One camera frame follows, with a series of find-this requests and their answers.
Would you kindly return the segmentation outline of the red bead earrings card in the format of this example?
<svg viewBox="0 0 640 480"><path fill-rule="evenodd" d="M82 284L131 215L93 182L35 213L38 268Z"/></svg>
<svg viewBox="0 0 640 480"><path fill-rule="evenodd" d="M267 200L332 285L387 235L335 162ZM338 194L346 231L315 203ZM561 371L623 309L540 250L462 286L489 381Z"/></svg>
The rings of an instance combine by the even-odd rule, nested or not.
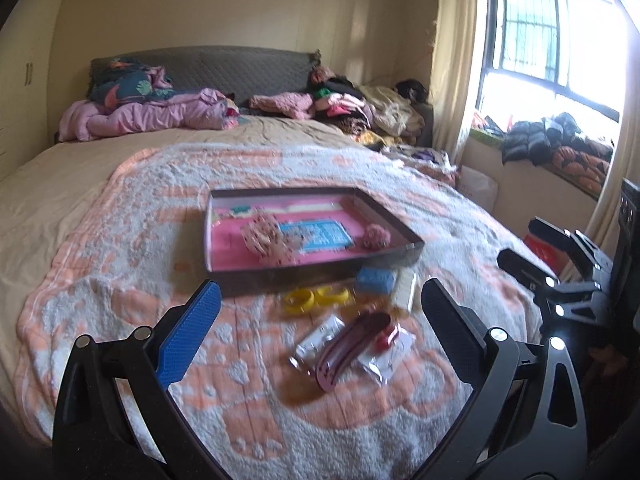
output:
<svg viewBox="0 0 640 480"><path fill-rule="evenodd" d="M386 385L416 341L416 336L397 323L378 334L357 358L357 364L380 385Z"/></svg>

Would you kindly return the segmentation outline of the white comb hair clip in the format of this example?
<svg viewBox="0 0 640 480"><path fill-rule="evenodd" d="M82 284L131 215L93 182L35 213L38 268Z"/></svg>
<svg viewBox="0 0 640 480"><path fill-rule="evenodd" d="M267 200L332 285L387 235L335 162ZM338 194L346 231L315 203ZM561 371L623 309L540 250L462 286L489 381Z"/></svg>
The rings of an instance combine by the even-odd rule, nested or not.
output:
<svg viewBox="0 0 640 480"><path fill-rule="evenodd" d="M390 306L399 311L410 312L416 293L416 274L411 269L398 272L394 289L390 294Z"/></svg>

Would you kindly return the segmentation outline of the mauve snap hair clip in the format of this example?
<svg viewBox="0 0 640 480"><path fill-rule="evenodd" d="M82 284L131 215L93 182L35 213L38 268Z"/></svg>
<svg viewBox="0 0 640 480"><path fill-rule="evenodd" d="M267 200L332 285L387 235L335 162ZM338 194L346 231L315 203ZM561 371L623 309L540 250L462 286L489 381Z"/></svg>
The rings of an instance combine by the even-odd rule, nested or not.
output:
<svg viewBox="0 0 640 480"><path fill-rule="evenodd" d="M320 390L332 392L350 363L366 350L390 322L392 318L387 312L364 311L346 324L318 357L314 380Z"/></svg>

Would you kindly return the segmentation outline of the small blue box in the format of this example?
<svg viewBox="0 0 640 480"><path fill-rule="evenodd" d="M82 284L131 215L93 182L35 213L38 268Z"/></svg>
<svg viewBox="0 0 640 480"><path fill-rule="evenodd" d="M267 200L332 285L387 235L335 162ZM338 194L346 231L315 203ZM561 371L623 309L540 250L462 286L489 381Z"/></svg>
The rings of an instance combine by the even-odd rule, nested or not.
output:
<svg viewBox="0 0 640 480"><path fill-rule="evenodd" d="M395 285L393 270L362 268L355 278L355 292L363 295L389 295Z"/></svg>

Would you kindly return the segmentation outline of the earring card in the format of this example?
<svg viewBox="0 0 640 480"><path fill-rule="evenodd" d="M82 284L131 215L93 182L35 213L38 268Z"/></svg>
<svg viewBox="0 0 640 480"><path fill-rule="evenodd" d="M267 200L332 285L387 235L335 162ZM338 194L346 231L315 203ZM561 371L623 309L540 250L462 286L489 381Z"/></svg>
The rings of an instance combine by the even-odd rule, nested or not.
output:
<svg viewBox="0 0 640 480"><path fill-rule="evenodd" d="M307 376L314 374L322 351L345 326L346 324L340 318L331 314L296 344L288 362Z"/></svg>

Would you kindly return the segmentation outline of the pink polka-dot fabric bow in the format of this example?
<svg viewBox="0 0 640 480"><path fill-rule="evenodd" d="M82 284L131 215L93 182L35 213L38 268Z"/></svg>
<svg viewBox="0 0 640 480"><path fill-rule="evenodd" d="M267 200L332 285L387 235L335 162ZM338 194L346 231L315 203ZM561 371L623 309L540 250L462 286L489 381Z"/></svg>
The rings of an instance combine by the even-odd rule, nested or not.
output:
<svg viewBox="0 0 640 480"><path fill-rule="evenodd" d="M249 252L262 266L294 266L306 242L297 228L283 231L273 214L261 212L241 228L242 239Z"/></svg>

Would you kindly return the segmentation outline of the red plastic bag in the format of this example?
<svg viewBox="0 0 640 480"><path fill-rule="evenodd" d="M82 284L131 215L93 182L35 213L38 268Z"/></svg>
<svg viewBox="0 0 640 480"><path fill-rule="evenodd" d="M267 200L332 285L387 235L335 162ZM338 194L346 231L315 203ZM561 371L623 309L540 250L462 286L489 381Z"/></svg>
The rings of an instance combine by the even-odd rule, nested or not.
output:
<svg viewBox="0 0 640 480"><path fill-rule="evenodd" d="M560 276L570 259L565 252L554 248L533 234L526 234L525 245L542 260L557 276Z"/></svg>

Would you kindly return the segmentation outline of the black puffer jacket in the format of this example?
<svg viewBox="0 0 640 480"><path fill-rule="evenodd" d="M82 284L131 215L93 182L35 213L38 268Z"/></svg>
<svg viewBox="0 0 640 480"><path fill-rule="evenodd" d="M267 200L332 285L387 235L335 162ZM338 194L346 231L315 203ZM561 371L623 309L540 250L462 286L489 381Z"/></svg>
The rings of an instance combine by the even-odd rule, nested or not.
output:
<svg viewBox="0 0 640 480"><path fill-rule="evenodd" d="M612 146L588 138L575 118L564 112L538 122L516 122L503 137L502 163L529 160L535 166L548 164L559 148L571 148L606 162L613 157Z"/></svg>

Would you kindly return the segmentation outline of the dark shallow cardboard tray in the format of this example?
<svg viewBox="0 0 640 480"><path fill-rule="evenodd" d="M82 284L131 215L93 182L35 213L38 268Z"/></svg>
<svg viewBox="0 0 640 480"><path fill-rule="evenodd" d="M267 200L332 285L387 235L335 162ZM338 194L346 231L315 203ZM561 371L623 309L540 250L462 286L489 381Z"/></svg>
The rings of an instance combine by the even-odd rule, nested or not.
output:
<svg viewBox="0 0 640 480"><path fill-rule="evenodd" d="M241 228L261 212L306 235L294 266L262 266L245 247ZM360 188L228 188L210 192L206 205L205 269L226 298L346 280L364 266L413 266L423 248L419 234Z"/></svg>

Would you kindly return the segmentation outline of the window with metal bars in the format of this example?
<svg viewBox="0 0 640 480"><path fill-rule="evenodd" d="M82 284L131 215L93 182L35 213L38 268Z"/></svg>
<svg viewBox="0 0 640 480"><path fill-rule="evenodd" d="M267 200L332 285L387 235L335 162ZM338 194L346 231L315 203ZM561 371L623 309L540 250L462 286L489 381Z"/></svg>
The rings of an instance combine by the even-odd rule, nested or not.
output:
<svg viewBox="0 0 640 480"><path fill-rule="evenodd" d="M476 106L577 110L617 124L630 31L612 0L487 0Z"/></svg>

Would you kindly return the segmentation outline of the pile of mixed clothes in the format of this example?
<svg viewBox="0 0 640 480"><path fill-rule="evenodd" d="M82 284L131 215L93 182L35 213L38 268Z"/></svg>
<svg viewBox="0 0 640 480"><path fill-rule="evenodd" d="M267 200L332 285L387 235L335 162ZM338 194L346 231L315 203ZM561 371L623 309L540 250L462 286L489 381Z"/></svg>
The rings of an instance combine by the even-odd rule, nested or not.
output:
<svg viewBox="0 0 640 480"><path fill-rule="evenodd" d="M357 86L326 66L313 68L308 92L314 118L334 125L363 144L373 133L385 144L426 146L433 143L434 110L421 81L405 79L391 87Z"/></svg>

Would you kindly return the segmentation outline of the beige bed sheet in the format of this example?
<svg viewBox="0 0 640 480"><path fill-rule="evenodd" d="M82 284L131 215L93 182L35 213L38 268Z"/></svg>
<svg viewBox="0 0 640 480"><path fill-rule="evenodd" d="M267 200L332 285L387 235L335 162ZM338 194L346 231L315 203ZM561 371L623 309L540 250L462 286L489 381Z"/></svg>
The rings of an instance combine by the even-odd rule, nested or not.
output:
<svg viewBox="0 0 640 480"><path fill-rule="evenodd" d="M357 143L320 122L253 117L231 130L169 129L120 138L60 143L1 181L1 405L17 418L13 376L16 324L27 296L43 281L70 231L102 193L115 169L145 148L176 143L318 145Z"/></svg>

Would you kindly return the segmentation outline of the cream curtain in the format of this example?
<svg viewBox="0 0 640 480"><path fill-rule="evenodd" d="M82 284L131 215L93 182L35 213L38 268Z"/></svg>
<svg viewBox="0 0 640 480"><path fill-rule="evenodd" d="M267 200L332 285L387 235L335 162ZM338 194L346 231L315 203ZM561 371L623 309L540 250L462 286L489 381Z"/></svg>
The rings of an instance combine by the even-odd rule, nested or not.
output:
<svg viewBox="0 0 640 480"><path fill-rule="evenodd" d="M480 82L486 0L438 0L431 72L433 146L458 162L469 136L472 96Z"/></svg>

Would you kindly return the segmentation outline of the pink crumpled quilt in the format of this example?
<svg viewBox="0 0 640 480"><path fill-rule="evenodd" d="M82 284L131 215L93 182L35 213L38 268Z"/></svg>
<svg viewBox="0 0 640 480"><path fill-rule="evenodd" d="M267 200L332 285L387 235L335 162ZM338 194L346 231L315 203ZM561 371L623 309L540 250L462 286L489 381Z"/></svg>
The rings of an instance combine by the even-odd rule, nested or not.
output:
<svg viewBox="0 0 640 480"><path fill-rule="evenodd" d="M85 100L73 103L58 124L60 142L88 142L131 133L168 129L228 130L239 125L240 111L214 89L181 93L168 100L122 104L114 110Z"/></svg>

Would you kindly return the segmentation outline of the pink folded knit garment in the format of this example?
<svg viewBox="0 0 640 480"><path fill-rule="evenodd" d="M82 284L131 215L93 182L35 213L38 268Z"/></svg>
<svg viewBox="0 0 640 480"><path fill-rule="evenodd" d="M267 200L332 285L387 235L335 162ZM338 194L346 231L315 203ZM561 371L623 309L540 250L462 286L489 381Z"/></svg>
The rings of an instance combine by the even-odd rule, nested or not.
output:
<svg viewBox="0 0 640 480"><path fill-rule="evenodd" d="M314 117L314 100L309 93L283 92L275 96L252 96L248 105L252 110L280 114L296 120Z"/></svg>

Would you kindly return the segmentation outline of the dark floral pillow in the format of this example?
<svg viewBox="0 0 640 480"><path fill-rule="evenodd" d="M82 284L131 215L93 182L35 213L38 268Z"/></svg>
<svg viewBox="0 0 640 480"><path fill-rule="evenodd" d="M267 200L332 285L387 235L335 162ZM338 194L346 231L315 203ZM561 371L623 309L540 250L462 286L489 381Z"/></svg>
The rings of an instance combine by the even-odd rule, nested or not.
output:
<svg viewBox="0 0 640 480"><path fill-rule="evenodd" d="M176 93L164 66L135 58L112 58L93 77L88 99L108 110L131 103L163 101Z"/></svg>

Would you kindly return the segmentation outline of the grey quilted headboard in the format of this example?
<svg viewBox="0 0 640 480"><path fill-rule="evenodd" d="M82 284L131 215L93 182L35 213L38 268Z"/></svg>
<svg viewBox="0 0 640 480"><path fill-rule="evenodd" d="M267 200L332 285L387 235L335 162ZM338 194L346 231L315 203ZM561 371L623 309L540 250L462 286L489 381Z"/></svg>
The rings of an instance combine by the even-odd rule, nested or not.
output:
<svg viewBox="0 0 640 480"><path fill-rule="evenodd" d="M193 46L124 53L126 61L163 66L177 91L215 88L247 107L252 96L302 92L321 53L256 47Z"/></svg>

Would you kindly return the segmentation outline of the cream built-in wardrobe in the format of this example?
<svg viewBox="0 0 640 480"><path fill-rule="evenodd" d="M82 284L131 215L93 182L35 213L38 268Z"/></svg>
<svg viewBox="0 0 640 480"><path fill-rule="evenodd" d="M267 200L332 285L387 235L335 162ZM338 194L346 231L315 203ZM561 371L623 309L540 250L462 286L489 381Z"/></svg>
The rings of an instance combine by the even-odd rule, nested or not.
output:
<svg viewBox="0 0 640 480"><path fill-rule="evenodd" d="M50 145L47 85L62 0L1 0L1 177Z"/></svg>

